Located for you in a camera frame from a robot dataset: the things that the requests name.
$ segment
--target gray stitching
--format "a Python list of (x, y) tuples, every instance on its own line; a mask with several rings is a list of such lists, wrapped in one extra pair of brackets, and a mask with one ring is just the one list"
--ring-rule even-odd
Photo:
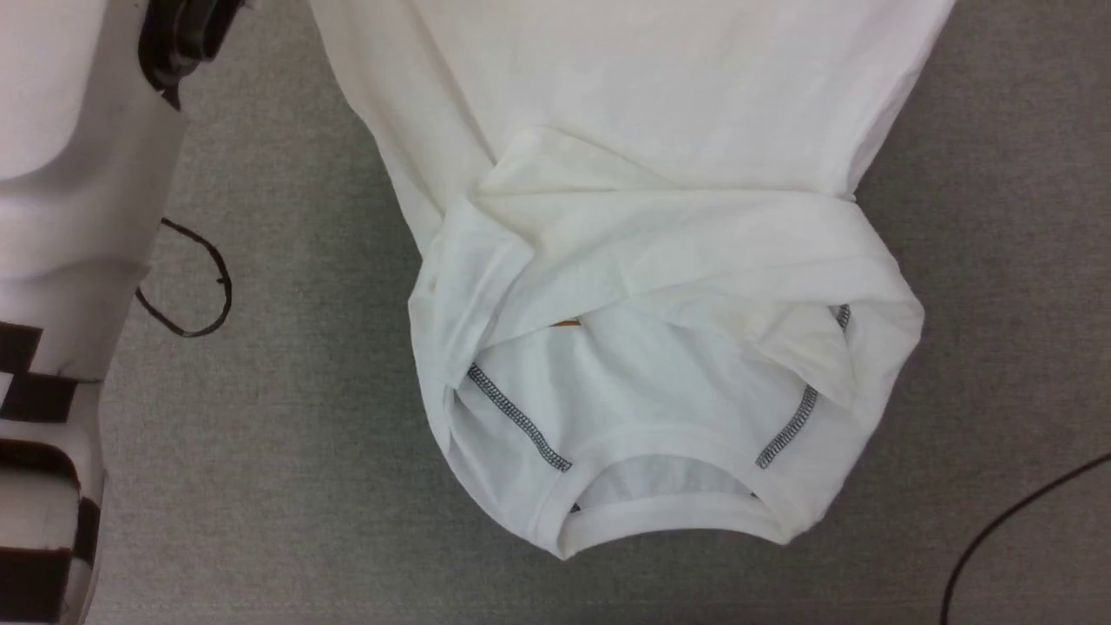
[(521, 429), (524, 434), (532, 440), (532, 444), (537, 446), (537, 452), (540, 452), (540, 456), (551, 466), (556, 467), (557, 471), (567, 473), (571, 468), (571, 463), (556, 453), (554, 450), (548, 445), (544, 440), (544, 435), (540, 434), (540, 430), (532, 423), (532, 421), (521, 412), (512, 402), (506, 397), (501, 391), (487, 377), (482, 370), (478, 365), (471, 365), (471, 369), (467, 372), (467, 377), (471, 379), (478, 387), (479, 391), (486, 395), (494, 406), (498, 407), (509, 421), (517, 424), (517, 427)]
[[(841, 326), (841, 331), (844, 332), (849, 329), (849, 319), (852, 316), (852, 310), (849, 309), (848, 303), (842, 303), (837, 311), (837, 325)], [(810, 414), (814, 412), (814, 404), (818, 403), (818, 392), (814, 387), (807, 385), (807, 389), (802, 391), (802, 402), (799, 403), (799, 409), (794, 412), (794, 416), (791, 421), (787, 422), (783, 430), (779, 431), (775, 438), (771, 440), (771, 443), (760, 452), (757, 456), (757, 466), (765, 470), (771, 462), (775, 460), (775, 456), (787, 447), (794, 437), (802, 432), (802, 426), (807, 425), (810, 420)]]

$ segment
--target white t-shirt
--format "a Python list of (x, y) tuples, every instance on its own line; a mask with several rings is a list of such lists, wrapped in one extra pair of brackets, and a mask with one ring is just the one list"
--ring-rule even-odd
[(785, 543), (922, 310), (852, 191), (952, 0), (316, 0), (423, 255), (428, 419), (507, 530)]

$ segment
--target black loop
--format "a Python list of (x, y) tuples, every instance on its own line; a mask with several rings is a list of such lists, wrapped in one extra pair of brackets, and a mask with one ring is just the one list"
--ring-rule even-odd
[(212, 322), (202, 330), (190, 332), (168, 320), (159, 309), (151, 305), (150, 301), (147, 301), (147, 296), (142, 293), (142, 286), (136, 289), (136, 298), (139, 300), (139, 303), (141, 303), (142, 306), (150, 312), (150, 316), (158, 320), (171, 333), (182, 339), (198, 339), (210, 335), (220, 330), (220, 326), (222, 326), (228, 320), (228, 314), (231, 312), (231, 274), (228, 273), (228, 265), (224, 263), (223, 255), (220, 253), (220, 250), (218, 250), (212, 243), (204, 240), (204, 236), (198, 234), (189, 228), (186, 228), (184, 225), (174, 223), (164, 216), (162, 218), (162, 224), (173, 228), (181, 234), (189, 236), (208, 250), (209, 255), (212, 256), (212, 261), (216, 262), (217, 270), (220, 271), (220, 279), (217, 280), (217, 282), (223, 284), (223, 310), (220, 311), (220, 316), (217, 317), (216, 322)]

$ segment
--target black wire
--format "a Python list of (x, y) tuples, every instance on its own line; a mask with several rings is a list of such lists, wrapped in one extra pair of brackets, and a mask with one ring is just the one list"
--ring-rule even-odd
[(961, 557), (957, 561), (957, 565), (953, 567), (953, 571), (949, 574), (949, 582), (945, 584), (945, 594), (941, 599), (941, 625), (949, 625), (949, 607), (953, 602), (953, 591), (957, 588), (957, 579), (961, 576), (961, 572), (964, 571), (964, 565), (968, 564), (969, 558), (971, 558), (972, 554), (974, 554), (980, 547), (980, 544), (983, 543), (988, 536), (991, 536), (992, 532), (998, 530), (1000, 525), (1007, 523), (1007, 520), (1014, 516), (1015, 513), (1038, 501), (1042, 495), (1050, 493), (1062, 484), (1080, 477), (1108, 461), (1111, 461), (1111, 453), (1103, 454), (1102, 456), (1070, 471), (1053, 482), (1050, 482), (1045, 486), (1042, 486), (1038, 491), (1034, 491), (1030, 495), (1027, 495), (1022, 501), (1007, 508), (1003, 514), (997, 516), (994, 521), (981, 530), (980, 534), (978, 534), (977, 537), (969, 543), (969, 546), (964, 548), (964, 553), (961, 554)]
[(170, 221), (164, 216), (162, 218), (162, 224), (173, 228), (178, 232), (184, 234), (186, 236), (189, 236), (193, 241), (197, 241), (206, 250), (208, 250), (209, 255), (212, 256), (212, 261), (216, 262), (217, 270), (220, 271), (220, 279), (217, 280), (217, 282), (223, 284), (223, 309), (220, 311), (220, 316), (217, 317), (216, 322), (212, 322), (211, 324), (199, 331), (190, 332), (183, 330), (181, 326), (168, 320), (159, 309), (151, 305), (151, 303), (147, 301), (147, 295), (142, 293), (142, 286), (136, 289), (136, 298), (139, 300), (139, 303), (141, 303), (142, 306), (146, 308), (148, 312), (150, 312), (150, 316), (158, 320), (171, 333), (182, 339), (197, 339), (210, 335), (220, 330), (220, 326), (222, 326), (223, 323), (228, 320), (229, 312), (231, 312), (231, 274), (228, 273), (228, 265), (224, 263), (223, 255), (220, 253), (220, 250), (218, 250), (214, 244), (204, 240), (204, 236), (198, 234), (197, 232), (190, 230), (189, 228), (186, 228), (184, 225), (174, 223), (173, 221)]
[(177, 84), (163, 89), (162, 99), (166, 100), (167, 102), (170, 102), (170, 105), (173, 107), (173, 110), (176, 111), (181, 110), (181, 94), (178, 91)]

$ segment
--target black and white checkered pattern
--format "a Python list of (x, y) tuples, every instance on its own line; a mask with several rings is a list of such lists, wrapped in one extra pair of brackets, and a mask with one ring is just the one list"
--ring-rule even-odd
[(0, 322), (0, 420), (63, 424), (79, 381), (31, 373), (42, 330)]
[[(42, 330), (0, 322), (0, 422), (56, 427), (67, 424), (81, 381), (31, 372)], [(72, 460), (59, 448), (36, 441), (6, 438), (0, 430), (0, 465), (56, 474), (81, 484)], [(57, 623), (67, 613), (71, 565), (92, 569), (100, 534), (100, 506), (83, 496), (77, 510), (77, 532), (66, 550), (8, 548), (0, 543), (0, 622)], [(10, 502), (0, 502), (0, 514)]]

